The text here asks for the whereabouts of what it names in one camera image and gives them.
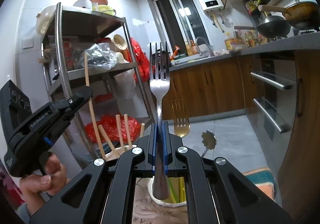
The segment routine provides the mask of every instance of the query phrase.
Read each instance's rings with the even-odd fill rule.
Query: human hand
[[[60,163],[54,153],[50,154],[44,170],[47,175],[40,176],[31,174],[20,179],[20,190],[31,215],[45,203],[39,192],[47,192],[49,195],[55,195],[70,181],[66,177],[66,167]]]

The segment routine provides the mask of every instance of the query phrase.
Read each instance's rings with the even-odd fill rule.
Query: fingernail
[[[51,183],[51,176],[50,175],[42,176],[40,178],[40,183],[41,184],[50,184]]]

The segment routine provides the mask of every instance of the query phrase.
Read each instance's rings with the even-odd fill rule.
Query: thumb
[[[52,185],[50,175],[40,176],[32,174],[26,178],[20,179],[20,189],[24,192],[37,193],[40,191],[47,191]]]

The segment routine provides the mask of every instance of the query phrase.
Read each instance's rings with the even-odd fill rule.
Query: wok
[[[287,8],[259,5],[260,11],[281,12],[285,19],[297,30],[317,29],[320,26],[320,8],[314,2],[299,2]]]
[[[266,38],[275,38],[277,36],[285,37],[291,29],[290,24],[280,16],[268,16],[264,18],[257,28],[245,27],[245,26],[234,26],[234,29],[243,30],[257,30],[262,36]]]

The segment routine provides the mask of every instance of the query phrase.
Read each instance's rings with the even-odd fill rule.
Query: silver fork
[[[165,200],[169,197],[168,179],[164,173],[164,158],[163,158],[163,133],[162,133],[162,98],[169,91],[170,76],[169,76],[169,56],[168,46],[165,43],[165,62],[162,59],[162,48],[160,43],[160,62],[158,60],[158,51],[156,44],[155,55],[155,74],[152,69],[152,48],[150,43],[150,90],[157,99],[157,142],[156,142],[156,173],[153,181],[152,193],[159,200]]]

